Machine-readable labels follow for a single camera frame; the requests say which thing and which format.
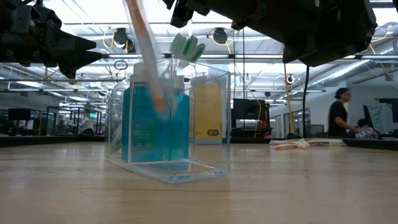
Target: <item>fluorescent light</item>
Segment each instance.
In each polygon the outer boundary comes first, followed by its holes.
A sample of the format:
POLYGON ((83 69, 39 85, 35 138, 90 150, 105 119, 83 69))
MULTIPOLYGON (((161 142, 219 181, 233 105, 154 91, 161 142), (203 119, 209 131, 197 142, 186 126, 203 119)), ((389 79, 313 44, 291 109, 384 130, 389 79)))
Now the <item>fluorescent light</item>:
POLYGON ((373 60, 398 59, 398 55, 363 55, 361 59, 373 59, 373 60))
POLYGON ((7 89, 8 91, 39 91, 38 89, 7 89))
POLYGON ((355 55, 349 55, 349 56, 345 57, 344 59, 354 59, 354 58, 355 58, 355 55))
POLYGON ((17 82, 17 83, 22 84, 22 85, 31 86, 31 87, 36 87, 36 88, 43 87, 43 85, 38 84, 37 82, 25 82, 25 81, 21 81, 21 82, 17 82))
POLYGON ((202 55, 200 58, 228 58, 229 55, 202 55))
POLYGON ((74 91, 74 90, 66 90, 66 89, 48 90, 48 89, 44 89, 43 91, 74 91))
MULTIPOLYGON (((243 55, 236 55, 236 58, 243 58, 243 55)), ((244 58, 261 58, 261 59, 282 59, 283 55, 244 55, 244 58)))
MULTIPOLYGON (((285 93, 286 90, 269 90, 269 89, 252 89, 252 90, 243 90, 243 89, 236 89, 236 92, 243 92, 243 91, 258 91, 258 92, 264 92, 264 91, 268 91, 268 92, 274 92, 274 93, 285 93)), ((303 93, 304 90, 289 90, 292 95, 297 94, 297 93, 303 93)), ((307 93, 323 93, 326 92, 326 90, 307 90, 307 93)))
POLYGON ((64 95, 61 95, 59 93, 54 93, 54 92, 50 92, 50 93, 53 94, 54 96, 65 97, 64 95))
POLYGON ((106 91, 106 90, 100 90, 100 89, 78 89, 77 91, 106 91))
POLYGON ((106 105, 106 103, 79 103, 79 102, 70 103, 69 105, 87 105, 87 104, 89 104, 89 105, 106 105))
POLYGON ((141 58, 141 55, 138 54, 109 54, 108 55, 109 58, 141 58))
POLYGON ((69 98, 77 101, 88 101, 86 98, 78 97, 78 96, 69 96, 69 98))

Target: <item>monitor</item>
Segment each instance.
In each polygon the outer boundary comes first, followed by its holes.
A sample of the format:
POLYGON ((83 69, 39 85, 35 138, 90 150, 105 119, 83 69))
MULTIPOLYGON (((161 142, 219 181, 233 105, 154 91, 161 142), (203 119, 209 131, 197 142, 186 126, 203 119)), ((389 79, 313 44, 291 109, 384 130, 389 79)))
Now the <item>monitor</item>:
POLYGON ((234 99, 234 119, 266 120, 266 102, 264 100, 234 99))
POLYGON ((392 122, 398 123, 398 99, 392 99, 392 122))
POLYGON ((30 109, 27 108, 9 108, 8 120, 11 121, 28 121, 30 120, 30 109))

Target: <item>ceiling duct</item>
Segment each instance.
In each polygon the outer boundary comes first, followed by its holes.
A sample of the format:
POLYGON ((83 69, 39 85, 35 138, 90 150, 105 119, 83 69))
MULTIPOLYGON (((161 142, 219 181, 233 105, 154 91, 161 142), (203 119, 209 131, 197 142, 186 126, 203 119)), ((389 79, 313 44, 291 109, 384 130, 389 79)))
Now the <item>ceiling duct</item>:
MULTIPOLYGON (((377 54, 381 55, 398 54, 398 39, 382 44, 375 50, 377 54)), ((362 60, 349 65, 340 65, 339 67, 323 73, 315 82, 312 82, 308 86, 330 86, 347 78, 351 78, 359 73, 367 72, 369 69, 373 69, 376 66, 377 63, 375 60, 362 60)))

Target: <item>metal beam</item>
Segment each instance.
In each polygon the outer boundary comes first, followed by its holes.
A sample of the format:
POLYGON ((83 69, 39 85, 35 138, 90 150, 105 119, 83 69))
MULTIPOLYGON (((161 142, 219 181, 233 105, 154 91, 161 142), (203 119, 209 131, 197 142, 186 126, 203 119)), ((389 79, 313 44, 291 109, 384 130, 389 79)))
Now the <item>metal beam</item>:
POLYGON ((121 82, 123 80, 109 80, 109 79, 89 79, 89 80, 32 80, 32 79, 25 79, 25 80, 18 80, 18 79, 0 79, 0 83, 2 82, 44 82, 44 83, 52 83, 52 82, 121 82))

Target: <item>wooden table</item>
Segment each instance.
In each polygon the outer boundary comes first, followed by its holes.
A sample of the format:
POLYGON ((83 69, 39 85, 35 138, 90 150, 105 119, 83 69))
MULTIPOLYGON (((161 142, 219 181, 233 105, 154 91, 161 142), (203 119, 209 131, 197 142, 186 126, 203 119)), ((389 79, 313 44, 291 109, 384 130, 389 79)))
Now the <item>wooden table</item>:
POLYGON ((102 143, 0 149, 1 223, 394 223, 398 152, 233 145, 231 175, 170 185, 102 143))

